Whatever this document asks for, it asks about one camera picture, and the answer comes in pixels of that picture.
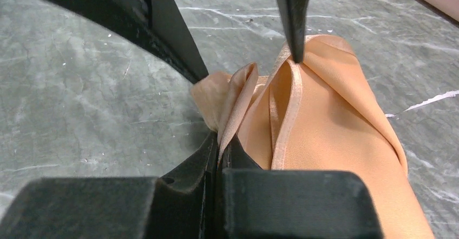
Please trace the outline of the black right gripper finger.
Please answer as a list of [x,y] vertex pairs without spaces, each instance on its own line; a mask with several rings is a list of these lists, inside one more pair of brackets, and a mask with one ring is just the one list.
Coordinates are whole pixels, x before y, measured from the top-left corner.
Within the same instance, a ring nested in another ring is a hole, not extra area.
[[217,168],[217,134],[158,179],[158,238],[211,238]]
[[306,12],[309,0],[276,0],[285,38],[294,62],[304,59]]
[[243,149],[237,137],[233,137],[224,149],[222,158],[217,168],[217,180],[228,180],[230,178],[248,179],[251,175],[262,172],[262,168]]
[[45,0],[99,24],[163,60],[191,83],[208,76],[175,0]]

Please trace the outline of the peach satin napkin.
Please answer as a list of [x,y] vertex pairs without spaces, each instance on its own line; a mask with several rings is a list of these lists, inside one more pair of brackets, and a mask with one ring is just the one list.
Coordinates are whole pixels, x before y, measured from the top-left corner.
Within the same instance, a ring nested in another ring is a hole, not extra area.
[[251,63],[207,76],[191,94],[221,150],[237,137],[263,169],[354,172],[385,238],[434,237],[403,147],[343,38],[309,35],[302,62],[285,45],[269,76]]

